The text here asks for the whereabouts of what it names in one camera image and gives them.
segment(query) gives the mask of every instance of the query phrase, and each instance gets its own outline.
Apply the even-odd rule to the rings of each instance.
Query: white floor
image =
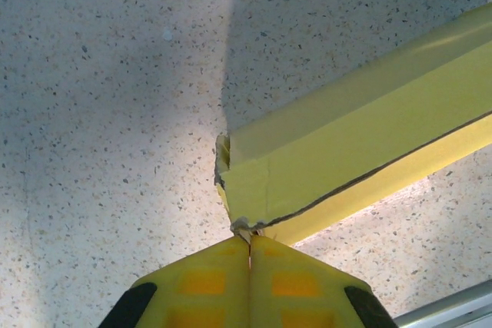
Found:
[[[97,326],[229,237],[218,134],[490,1],[0,0],[0,326]],[[490,278],[491,176],[487,147],[298,249],[399,315]]]

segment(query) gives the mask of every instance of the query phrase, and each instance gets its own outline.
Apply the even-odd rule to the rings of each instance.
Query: black rubber corner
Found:
[[[366,328],[398,328],[375,295],[354,286],[344,290]]]
[[[99,328],[135,328],[157,291],[153,283],[144,283],[123,293]]]

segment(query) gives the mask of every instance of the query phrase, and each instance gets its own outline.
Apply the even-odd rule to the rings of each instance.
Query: black edge strip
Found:
[[[375,295],[354,286],[345,287],[344,291],[366,328],[398,328]]]
[[[419,147],[416,147],[412,151],[408,151],[406,154],[403,154],[400,157],[397,157],[397,158],[393,159],[392,161],[388,161],[386,164],[383,164],[380,167],[377,167],[377,168],[373,169],[372,171],[367,172],[366,174],[362,174],[360,177],[357,177],[357,178],[353,179],[352,181],[348,181],[346,184],[342,184],[340,187],[337,187],[334,190],[328,192],[327,194],[319,197],[317,200],[313,201],[309,205],[301,208],[300,210],[298,210],[298,211],[296,211],[294,213],[291,213],[289,215],[285,215],[283,217],[275,218],[275,219],[271,220],[268,223],[262,223],[262,222],[256,223],[253,227],[250,227],[250,230],[261,230],[263,228],[270,227],[270,226],[273,226],[273,225],[278,224],[280,222],[283,222],[284,220],[289,220],[289,219],[291,219],[293,217],[296,217],[297,215],[300,215],[300,214],[304,213],[305,211],[308,211],[311,208],[315,207],[319,203],[325,201],[329,197],[332,197],[332,196],[334,196],[336,194],[339,194],[340,192],[347,190],[349,187],[352,187],[355,184],[358,184],[359,182],[362,182],[364,180],[367,180],[369,177],[374,176],[379,171],[382,171],[383,169],[385,169],[386,167],[389,167],[390,165],[392,165],[393,163],[399,161],[400,159],[402,159],[402,158],[404,158],[404,157],[406,157],[406,156],[408,156],[410,154],[413,154],[415,151],[419,151],[420,149],[422,149],[422,148],[424,148],[424,147],[426,147],[426,146],[434,143],[435,141],[438,141],[441,138],[448,136],[449,134],[452,134],[452,133],[454,133],[456,131],[459,131],[461,128],[464,128],[464,127],[466,127],[466,126],[468,126],[470,124],[473,124],[474,122],[479,121],[480,119],[483,119],[483,118],[487,117],[488,115],[492,115],[492,111],[488,111],[487,113],[484,113],[484,114],[476,117],[475,119],[472,119],[471,121],[468,121],[468,122],[466,122],[466,123],[464,123],[464,124],[456,127],[455,129],[453,129],[451,131],[448,131],[448,132],[442,134],[441,136],[436,137],[435,139],[433,139],[433,140],[431,140],[431,141],[429,141],[429,142],[427,142],[425,144],[422,144]]]
[[[214,169],[214,184],[215,185],[220,185],[223,189],[225,189],[225,182],[221,177],[221,174],[218,171],[218,165],[217,163],[215,164],[215,169]]]
[[[151,282],[126,291],[99,328],[135,328],[155,291],[157,291],[157,286]]]

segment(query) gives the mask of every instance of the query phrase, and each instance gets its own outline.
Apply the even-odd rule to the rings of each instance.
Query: yellow foam block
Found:
[[[232,227],[292,244],[492,143],[492,5],[218,139]]]

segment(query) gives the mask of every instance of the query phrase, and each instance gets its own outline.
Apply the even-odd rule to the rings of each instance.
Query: yellow robot part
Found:
[[[363,281],[239,236],[142,277],[100,328],[395,328]]]

